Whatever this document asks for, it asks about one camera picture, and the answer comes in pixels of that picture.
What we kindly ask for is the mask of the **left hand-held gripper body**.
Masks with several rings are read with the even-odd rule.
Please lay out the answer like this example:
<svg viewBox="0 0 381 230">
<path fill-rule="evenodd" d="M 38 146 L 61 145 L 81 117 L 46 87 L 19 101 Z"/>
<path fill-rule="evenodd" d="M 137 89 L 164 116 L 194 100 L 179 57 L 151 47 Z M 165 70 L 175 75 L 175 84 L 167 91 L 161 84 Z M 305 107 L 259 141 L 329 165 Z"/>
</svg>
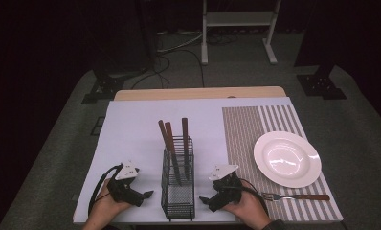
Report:
<svg viewBox="0 0 381 230">
<path fill-rule="evenodd" d="M 131 188 L 131 183 L 138 174 L 139 170 L 130 161 L 118 166 L 107 185 L 114 201 L 126 202 L 137 207 L 143 204 L 145 196 Z"/>
</svg>

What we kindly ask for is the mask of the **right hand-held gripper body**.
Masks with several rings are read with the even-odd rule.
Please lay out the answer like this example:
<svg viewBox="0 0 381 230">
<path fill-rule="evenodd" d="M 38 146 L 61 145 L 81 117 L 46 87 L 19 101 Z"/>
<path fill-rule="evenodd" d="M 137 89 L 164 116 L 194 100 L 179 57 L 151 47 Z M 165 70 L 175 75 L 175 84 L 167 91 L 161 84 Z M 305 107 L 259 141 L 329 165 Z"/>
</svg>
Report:
<svg viewBox="0 0 381 230">
<path fill-rule="evenodd" d="M 238 165 L 216 165 L 209 176 L 217 194 L 209 198 L 207 205 L 212 212 L 227 204 L 240 201 L 242 183 L 236 174 Z"/>
</svg>

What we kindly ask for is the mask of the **person's left hand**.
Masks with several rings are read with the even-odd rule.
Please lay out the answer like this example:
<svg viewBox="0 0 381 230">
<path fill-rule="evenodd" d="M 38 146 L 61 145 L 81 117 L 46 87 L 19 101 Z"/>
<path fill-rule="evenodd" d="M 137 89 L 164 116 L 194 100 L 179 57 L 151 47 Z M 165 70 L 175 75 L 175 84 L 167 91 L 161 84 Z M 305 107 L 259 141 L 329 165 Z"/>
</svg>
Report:
<svg viewBox="0 0 381 230">
<path fill-rule="evenodd" d="M 107 189 L 108 182 L 108 179 L 104 181 L 86 222 L 109 224 L 118 214 L 131 207 L 129 203 L 116 202 L 113 200 Z"/>
</svg>

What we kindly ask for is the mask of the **person's right hand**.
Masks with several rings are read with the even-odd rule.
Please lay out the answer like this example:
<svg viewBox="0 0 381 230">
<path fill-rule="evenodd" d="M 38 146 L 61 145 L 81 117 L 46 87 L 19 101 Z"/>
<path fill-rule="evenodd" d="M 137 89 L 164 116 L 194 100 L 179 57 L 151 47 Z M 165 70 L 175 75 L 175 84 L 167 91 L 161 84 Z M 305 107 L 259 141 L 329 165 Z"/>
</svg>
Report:
<svg viewBox="0 0 381 230">
<path fill-rule="evenodd" d="M 223 209 L 235 215 L 253 230 L 263 230 L 264 227 L 272 222 L 264 211 L 259 199 L 246 191 L 241 192 L 239 202 L 229 203 Z"/>
</svg>

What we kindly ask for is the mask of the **white table cover sheet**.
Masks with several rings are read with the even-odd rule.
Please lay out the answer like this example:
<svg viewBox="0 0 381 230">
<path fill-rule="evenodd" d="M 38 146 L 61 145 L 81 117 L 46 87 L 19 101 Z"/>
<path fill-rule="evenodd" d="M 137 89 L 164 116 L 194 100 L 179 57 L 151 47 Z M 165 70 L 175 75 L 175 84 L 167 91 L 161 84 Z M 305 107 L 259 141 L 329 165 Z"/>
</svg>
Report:
<svg viewBox="0 0 381 230">
<path fill-rule="evenodd" d="M 189 121 L 195 166 L 195 208 L 197 221 L 232 221 L 232 215 L 212 213 L 200 196 L 212 196 L 213 184 L 208 176 L 217 164 L 229 162 L 224 107 L 257 105 L 292 105 L 287 97 L 195 99 L 161 101 L 115 101 L 109 104 L 96 151 L 84 181 L 73 223 L 87 220 L 88 203 L 101 175 L 109 168 L 130 161 L 140 169 L 132 187 L 154 191 L 142 207 L 132 208 L 116 218 L 120 223 L 162 223 L 168 219 L 161 207 L 163 141 L 158 121 L 170 122 L 175 135 L 182 133 L 181 119 Z"/>
</svg>

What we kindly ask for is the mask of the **striped placemat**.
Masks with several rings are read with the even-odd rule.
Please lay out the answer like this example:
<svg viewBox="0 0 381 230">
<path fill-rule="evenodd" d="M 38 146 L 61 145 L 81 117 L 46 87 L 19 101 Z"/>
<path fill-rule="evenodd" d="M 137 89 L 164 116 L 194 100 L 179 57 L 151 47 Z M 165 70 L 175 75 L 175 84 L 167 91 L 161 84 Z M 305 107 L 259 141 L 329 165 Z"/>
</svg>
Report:
<svg viewBox="0 0 381 230">
<path fill-rule="evenodd" d="M 254 159 L 259 137 L 271 131 L 287 131 L 306 139 L 303 127 L 291 105 L 257 105 L 222 109 L 228 159 L 236 164 L 241 178 L 251 182 L 259 192 L 278 195 L 329 195 L 331 191 L 321 172 L 319 178 L 303 188 L 283 187 L 268 179 Z M 267 201 L 269 215 L 287 222 L 339 222 L 343 216 L 333 197 L 329 201 L 281 199 Z"/>
</svg>

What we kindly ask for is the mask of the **white plate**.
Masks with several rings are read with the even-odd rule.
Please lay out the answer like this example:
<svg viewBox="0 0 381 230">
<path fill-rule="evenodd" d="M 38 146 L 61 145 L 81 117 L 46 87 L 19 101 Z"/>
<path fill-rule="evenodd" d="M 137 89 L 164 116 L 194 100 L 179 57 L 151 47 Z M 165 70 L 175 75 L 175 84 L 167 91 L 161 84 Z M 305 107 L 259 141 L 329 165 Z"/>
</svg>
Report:
<svg viewBox="0 0 381 230">
<path fill-rule="evenodd" d="M 315 148 L 287 131 L 271 131 L 259 137 L 254 159 L 268 179 L 287 188 L 309 186 L 322 172 L 322 161 Z"/>
</svg>

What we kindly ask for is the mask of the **black stand base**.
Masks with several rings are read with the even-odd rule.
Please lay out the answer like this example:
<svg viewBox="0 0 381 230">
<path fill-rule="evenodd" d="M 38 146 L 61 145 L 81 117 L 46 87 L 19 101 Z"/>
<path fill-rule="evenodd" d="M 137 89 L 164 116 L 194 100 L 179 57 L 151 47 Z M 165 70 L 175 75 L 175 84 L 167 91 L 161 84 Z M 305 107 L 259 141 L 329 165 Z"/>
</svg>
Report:
<svg viewBox="0 0 381 230">
<path fill-rule="evenodd" d="M 96 65 L 93 69 L 96 81 L 92 89 L 82 100 L 83 104 L 94 104 L 98 100 L 113 99 L 123 88 L 125 77 L 116 72 L 110 72 L 105 66 Z"/>
<path fill-rule="evenodd" d="M 306 96 L 343 100 L 346 95 L 330 78 L 336 64 L 334 54 L 337 48 L 331 3 L 332 0 L 315 0 L 295 65 L 318 66 L 312 74 L 297 76 Z"/>
</svg>

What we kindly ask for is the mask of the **white metal stand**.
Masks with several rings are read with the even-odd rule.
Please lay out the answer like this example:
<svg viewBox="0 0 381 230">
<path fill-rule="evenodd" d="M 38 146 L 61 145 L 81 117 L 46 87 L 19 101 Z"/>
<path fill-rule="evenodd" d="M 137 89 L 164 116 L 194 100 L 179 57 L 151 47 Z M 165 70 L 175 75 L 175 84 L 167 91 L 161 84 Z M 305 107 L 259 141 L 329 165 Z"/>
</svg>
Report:
<svg viewBox="0 0 381 230">
<path fill-rule="evenodd" d="M 263 47 L 271 64 L 277 64 L 271 42 L 277 24 L 279 10 L 282 0 L 276 0 L 271 11 L 235 11 L 235 12 L 208 12 L 207 0 L 203 0 L 202 11 L 202 43 L 201 62 L 204 65 L 209 63 L 208 56 L 208 29 L 212 27 L 253 27 L 267 26 L 267 36 L 262 40 Z"/>
</svg>

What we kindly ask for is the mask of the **wooden-handled utensil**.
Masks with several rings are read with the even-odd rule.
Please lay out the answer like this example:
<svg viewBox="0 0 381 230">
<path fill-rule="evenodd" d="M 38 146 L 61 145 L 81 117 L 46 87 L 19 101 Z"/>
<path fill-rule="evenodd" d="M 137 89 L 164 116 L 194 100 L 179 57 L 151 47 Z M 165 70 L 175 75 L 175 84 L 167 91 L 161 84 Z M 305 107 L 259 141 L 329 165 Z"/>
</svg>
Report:
<svg viewBox="0 0 381 230">
<path fill-rule="evenodd" d="M 170 156 L 170 159 L 171 159 L 171 155 L 170 155 L 169 150 L 168 150 L 168 137 L 167 137 L 167 132 L 166 132 L 166 128 L 165 128 L 165 122 L 163 120 L 159 120 L 158 125 L 159 125 L 159 128 L 161 130 L 163 140 L 165 142 L 166 150 L 167 150 L 167 152 Z"/>
<path fill-rule="evenodd" d="M 190 179 L 190 158 L 189 158 L 189 131 L 188 131 L 188 118 L 182 118 L 182 131 L 183 131 L 183 147 L 184 147 L 184 169 L 185 177 Z"/>
<path fill-rule="evenodd" d="M 176 153 L 175 153 L 175 146 L 174 146 L 174 140 L 173 140 L 173 135 L 172 135 L 172 129 L 171 129 L 171 123 L 166 122 L 165 123 L 165 128 L 167 132 L 167 137 L 168 137 L 168 150 L 171 155 L 171 161 L 172 165 L 174 168 L 174 173 L 175 173 L 175 178 L 178 181 L 177 183 L 180 184 L 181 182 L 181 176 L 180 176 L 180 170 L 176 158 Z"/>
</svg>

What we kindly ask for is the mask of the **small black floor frame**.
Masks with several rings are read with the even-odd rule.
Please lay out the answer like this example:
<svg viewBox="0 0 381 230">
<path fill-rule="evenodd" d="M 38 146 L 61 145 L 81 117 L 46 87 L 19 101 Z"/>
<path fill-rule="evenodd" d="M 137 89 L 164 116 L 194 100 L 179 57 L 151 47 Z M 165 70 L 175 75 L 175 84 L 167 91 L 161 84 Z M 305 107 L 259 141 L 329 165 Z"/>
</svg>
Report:
<svg viewBox="0 0 381 230">
<path fill-rule="evenodd" d="M 104 120 L 105 120 L 104 116 L 100 116 L 97 118 L 97 121 L 95 122 L 94 126 L 91 129 L 91 132 L 90 132 L 91 136 L 99 136 L 100 135 Z"/>
</svg>

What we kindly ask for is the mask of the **wooden-handled fork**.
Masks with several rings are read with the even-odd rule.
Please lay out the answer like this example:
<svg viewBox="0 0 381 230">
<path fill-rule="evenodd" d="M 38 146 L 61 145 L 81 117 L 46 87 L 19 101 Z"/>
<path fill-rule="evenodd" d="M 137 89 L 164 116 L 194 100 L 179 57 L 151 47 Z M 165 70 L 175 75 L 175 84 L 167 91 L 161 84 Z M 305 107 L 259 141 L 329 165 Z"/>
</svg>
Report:
<svg viewBox="0 0 381 230">
<path fill-rule="evenodd" d="M 308 200 L 322 200 L 329 201 L 329 195 L 278 195 L 272 193 L 261 193 L 265 200 L 277 201 L 281 199 L 308 199 Z"/>
</svg>

